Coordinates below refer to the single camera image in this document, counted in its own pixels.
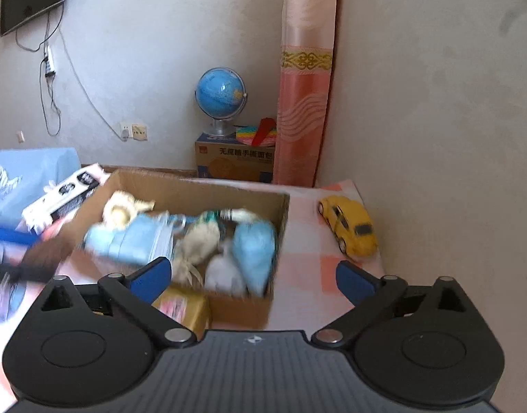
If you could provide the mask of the orange checkered tablecloth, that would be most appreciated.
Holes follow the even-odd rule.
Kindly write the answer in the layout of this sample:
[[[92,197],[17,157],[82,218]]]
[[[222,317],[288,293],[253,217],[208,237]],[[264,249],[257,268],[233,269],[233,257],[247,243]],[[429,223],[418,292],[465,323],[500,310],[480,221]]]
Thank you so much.
[[[235,182],[239,188],[287,192],[288,221],[274,278],[274,295],[265,330],[304,330],[313,334],[352,308],[336,287],[335,268],[344,256],[329,227],[317,213],[318,200],[332,194],[362,201],[351,180],[324,188],[272,187],[269,184]],[[10,336],[22,321],[42,287],[29,284],[22,304],[0,324],[0,412],[6,411],[15,396],[2,370],[2,353]]]

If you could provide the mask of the gold tissue pack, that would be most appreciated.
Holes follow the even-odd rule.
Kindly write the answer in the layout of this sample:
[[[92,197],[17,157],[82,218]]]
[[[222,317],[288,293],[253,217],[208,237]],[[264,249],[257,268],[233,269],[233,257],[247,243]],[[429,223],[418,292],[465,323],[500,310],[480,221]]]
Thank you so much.
[[[153,303],[160,312],[193,331],[198,339],[211,325],[209,301],[203,292],[169,286]]]

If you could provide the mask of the blue face mask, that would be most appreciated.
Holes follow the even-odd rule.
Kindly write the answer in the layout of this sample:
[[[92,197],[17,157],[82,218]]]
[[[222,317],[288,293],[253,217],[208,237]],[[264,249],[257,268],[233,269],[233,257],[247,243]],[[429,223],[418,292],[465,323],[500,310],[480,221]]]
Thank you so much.
[[[172,260],[175,236],[187,226],[184,214],[139,214],[126,229],[93,225],[83,247],[89,253],[133,266],[144,266],[154,259]]]

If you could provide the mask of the cream pouch blue tassel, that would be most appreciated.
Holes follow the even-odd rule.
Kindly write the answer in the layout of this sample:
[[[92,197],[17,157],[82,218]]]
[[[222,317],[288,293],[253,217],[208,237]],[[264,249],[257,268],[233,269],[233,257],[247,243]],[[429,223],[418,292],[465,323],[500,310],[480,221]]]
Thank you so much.
[[[196,217],[174,247],[172,280],[189,286],[203,285],[198,267],[217,250],[221,235],[217,212],[208,211]]]

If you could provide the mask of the peach patterned curtain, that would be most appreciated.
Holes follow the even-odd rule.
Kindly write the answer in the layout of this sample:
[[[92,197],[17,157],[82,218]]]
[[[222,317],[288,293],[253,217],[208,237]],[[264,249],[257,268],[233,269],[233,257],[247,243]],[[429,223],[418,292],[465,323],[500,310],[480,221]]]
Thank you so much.
[[[310,187],[333,73],[337,0],[284,0],[274,182]]]

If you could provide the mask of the blue plush doll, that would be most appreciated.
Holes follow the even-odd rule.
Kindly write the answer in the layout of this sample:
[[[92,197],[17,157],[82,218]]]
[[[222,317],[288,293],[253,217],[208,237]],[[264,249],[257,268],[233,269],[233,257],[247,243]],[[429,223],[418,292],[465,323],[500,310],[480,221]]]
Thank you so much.
[[[265,296],[275,251],[276,233],[272,223],[261,220],[237,225],[233,234],[233,257],[252,296]]]

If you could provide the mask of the cardboard box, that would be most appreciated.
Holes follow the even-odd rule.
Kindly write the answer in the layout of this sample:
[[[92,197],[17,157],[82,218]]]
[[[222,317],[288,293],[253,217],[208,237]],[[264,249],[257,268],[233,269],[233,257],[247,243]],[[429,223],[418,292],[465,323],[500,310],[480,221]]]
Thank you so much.
[[[131,269],[166,257],[173,286],[206,297],[215,322],[263,329],[288,205],[285,193],[118,170],[57,237]]]

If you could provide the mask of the black white pen box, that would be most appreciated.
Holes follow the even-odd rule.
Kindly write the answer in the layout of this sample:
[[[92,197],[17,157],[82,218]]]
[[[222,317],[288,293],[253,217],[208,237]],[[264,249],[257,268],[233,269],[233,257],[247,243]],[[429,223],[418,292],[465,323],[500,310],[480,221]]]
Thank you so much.
[[[55,222],[74,212],[106,180],[106,172],[94,163],[79,169],[59,184],[45,189],[45,194],[22,210],[28,231],[40,235]]]

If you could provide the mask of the blue desk globe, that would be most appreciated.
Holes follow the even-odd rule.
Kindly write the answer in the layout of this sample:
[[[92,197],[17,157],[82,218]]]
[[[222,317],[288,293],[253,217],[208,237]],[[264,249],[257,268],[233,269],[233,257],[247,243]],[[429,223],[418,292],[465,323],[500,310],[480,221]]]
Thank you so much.
[[[200,77],[194,95],[199,108],[211,118],[206,134],[226,137],[235,133],[233,121],[247,102],[245,82],[237,72],[227,67],[207,70]]]

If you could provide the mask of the yellow toy car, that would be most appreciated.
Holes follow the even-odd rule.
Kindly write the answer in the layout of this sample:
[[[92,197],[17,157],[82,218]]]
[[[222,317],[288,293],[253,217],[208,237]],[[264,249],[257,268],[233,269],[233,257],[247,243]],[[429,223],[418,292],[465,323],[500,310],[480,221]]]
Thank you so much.
[[[375,227],[360,202],[344,196],[330,196],[317,203],[317,211],[329,226],[343,255],[363,260],[378,252]]]

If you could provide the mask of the orange printed carton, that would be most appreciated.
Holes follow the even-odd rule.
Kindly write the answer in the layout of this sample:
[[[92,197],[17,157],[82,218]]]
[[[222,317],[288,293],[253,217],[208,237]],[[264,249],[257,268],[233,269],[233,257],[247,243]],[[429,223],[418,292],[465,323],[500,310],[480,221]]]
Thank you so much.
[[[240,143],[235,135],[203,133],[194,143],[198,176],[270,184],[274,176],[275,148]]]

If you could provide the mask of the rainbow pop toy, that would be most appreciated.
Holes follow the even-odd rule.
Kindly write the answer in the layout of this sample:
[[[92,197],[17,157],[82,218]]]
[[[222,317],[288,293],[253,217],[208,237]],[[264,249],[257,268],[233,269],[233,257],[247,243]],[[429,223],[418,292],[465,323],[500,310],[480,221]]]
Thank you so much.
[[[274,146],[276,137],[276,121],[272,117],[263,118],[257,126],[238,127],[235,133],[237,142],[252,147]]]

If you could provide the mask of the blue embroidered pillow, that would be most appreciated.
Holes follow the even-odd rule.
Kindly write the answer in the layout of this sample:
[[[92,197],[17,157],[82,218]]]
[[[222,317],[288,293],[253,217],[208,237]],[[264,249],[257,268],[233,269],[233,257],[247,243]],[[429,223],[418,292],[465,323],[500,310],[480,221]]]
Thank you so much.
[[[15,229],[23,209],[41,198],[50,182],[60,183],[79,169],[72,147],[0,150],[0,226]]]

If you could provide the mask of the cream woven scrunchie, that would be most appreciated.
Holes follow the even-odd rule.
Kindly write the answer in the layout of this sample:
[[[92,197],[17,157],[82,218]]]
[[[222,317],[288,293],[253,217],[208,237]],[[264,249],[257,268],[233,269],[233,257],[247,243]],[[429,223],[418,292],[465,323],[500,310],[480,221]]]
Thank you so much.
[[[152,211],[154,200],[139,200],[125,191],[115,191],[106,202],[102,224],[108,229],[126,229],[139,213]]]

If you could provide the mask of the wall power socket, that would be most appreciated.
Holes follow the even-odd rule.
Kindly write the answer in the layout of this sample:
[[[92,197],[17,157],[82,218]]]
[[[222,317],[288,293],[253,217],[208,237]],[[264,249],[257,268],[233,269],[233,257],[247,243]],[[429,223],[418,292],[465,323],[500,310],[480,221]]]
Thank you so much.
[[[148,139],[148,129],[145,124],[120,122],[119,137],[123,141],[130,139],[135,141],[146,141]]]

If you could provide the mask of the white knotted cloth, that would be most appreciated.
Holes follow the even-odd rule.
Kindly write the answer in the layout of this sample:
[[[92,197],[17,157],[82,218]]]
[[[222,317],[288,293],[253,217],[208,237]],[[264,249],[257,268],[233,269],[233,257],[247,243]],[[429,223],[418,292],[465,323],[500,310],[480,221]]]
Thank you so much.
[[[204,289],[228,296],[246,295],[246,284],[232,252],[232,239],[226,239],[219,245],[219,253],[214,255],[204,277]]]

